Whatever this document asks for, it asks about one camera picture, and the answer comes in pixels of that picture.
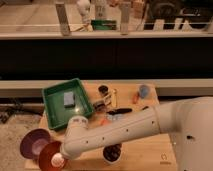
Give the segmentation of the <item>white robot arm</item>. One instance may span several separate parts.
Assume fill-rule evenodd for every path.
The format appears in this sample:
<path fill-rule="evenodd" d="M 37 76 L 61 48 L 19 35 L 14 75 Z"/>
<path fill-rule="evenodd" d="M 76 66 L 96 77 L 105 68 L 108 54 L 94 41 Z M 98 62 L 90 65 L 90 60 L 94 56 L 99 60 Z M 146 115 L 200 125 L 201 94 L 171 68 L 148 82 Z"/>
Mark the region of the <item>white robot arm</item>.
<path fill-rule="evenodd" d="M 158 134 L 170 136 L 178 171 L 213 171 L 213 97 L 149 107 L 92 129 L 85 117 L 74 116 L 59 152 L 73 160 L 87 151 Z"/>

